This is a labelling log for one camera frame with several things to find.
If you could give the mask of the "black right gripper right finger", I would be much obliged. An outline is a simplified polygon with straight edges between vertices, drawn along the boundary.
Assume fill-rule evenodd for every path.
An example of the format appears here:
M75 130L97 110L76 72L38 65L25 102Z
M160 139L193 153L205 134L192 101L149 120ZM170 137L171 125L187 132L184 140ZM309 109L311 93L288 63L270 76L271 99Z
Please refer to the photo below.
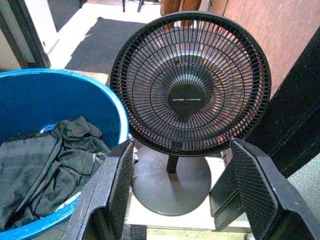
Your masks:
M209 193L216 231L245 213L256 240L318 240L320 222L272 159L237 138L230 147L232 159Z

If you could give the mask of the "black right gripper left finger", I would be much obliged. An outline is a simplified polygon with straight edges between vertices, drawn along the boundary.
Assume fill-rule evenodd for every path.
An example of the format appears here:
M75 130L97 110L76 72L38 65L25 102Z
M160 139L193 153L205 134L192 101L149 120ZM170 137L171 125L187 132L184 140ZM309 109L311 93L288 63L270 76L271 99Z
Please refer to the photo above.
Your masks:
M84 186L62 236L64 240L122 237L133 169L134 142L114 147Z

